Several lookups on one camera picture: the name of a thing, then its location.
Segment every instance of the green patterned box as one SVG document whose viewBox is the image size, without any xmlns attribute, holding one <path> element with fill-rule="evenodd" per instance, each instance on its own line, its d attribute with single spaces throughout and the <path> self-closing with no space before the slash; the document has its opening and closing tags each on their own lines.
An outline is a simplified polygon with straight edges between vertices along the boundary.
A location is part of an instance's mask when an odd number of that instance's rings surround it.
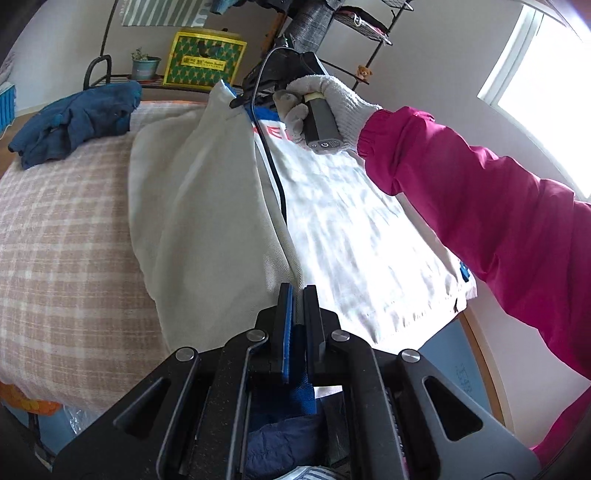
<svg viewBox="0 0 591 480">
<path fill-rule="evenodd" d="M 164 85 L 211 90 L 220 80 L 232 84 L 246 42 L 228 32 L 191 28 L 176 34 Z"/>
</svg>

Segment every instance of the beige checkered blanket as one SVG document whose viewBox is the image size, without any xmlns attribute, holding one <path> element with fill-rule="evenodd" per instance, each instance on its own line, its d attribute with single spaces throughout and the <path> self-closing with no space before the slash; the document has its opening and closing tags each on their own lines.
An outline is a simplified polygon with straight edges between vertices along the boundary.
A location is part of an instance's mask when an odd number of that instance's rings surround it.
<svg viewBox="0 0 591 480">
<path fill-rule="evenodd" d="M 127 171 L 138 130 L 202 105 L 142 103 L 123 137 L 0 180 L 0 381 L 102 411 L 166 356 L 131 248 Z"/>
</svg>

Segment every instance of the white knit glove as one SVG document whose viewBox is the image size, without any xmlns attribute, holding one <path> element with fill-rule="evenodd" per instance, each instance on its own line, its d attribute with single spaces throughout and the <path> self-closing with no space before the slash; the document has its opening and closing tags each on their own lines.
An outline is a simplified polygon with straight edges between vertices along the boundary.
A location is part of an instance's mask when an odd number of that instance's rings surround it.
<svg viewBox="0 0 591 480">
<path fill-rule="evenodd" d="M 320 92 L 326 98 L 336 120 L 336 126 L 345 141 L 341 150 L 357 151 L 357 141 L 361 130 L 379 105 L 365 102 L 338 78 L 327 75 L 309 75 L 294 80 L 287 90 L 275 92 L 273 100 L 277 113 L 285 123 L 292 140 L 304 145 L 302 129 L 308 115 L 308 107 L 301 103 L 301 96 Z"/>
</svg>

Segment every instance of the window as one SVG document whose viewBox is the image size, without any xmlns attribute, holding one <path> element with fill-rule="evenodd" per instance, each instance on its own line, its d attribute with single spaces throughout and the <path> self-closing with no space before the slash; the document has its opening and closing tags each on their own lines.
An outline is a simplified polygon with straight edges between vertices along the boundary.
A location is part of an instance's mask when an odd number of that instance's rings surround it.
<svg viewBox="0 0 591 480">
<path fill-rule="evenodd" d="M 479 98 L 522 128 L 591 196 L 591 45 L 525 6 Z"/>
</svg>

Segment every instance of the green pot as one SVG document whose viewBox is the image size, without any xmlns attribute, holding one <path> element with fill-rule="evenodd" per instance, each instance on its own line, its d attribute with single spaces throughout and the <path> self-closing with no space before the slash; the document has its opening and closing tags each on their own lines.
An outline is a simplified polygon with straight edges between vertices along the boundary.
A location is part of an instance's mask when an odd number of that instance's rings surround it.
<svg viewBox="0 0 591 480">
<path fill-rule="evenodd" d="M 148 57 L 148 60 L 133 60 L 131 79 L 139 82 L 152 80 L 156 76 L 160 60 L 162 60 L 160 57 Z"/>
</svg>

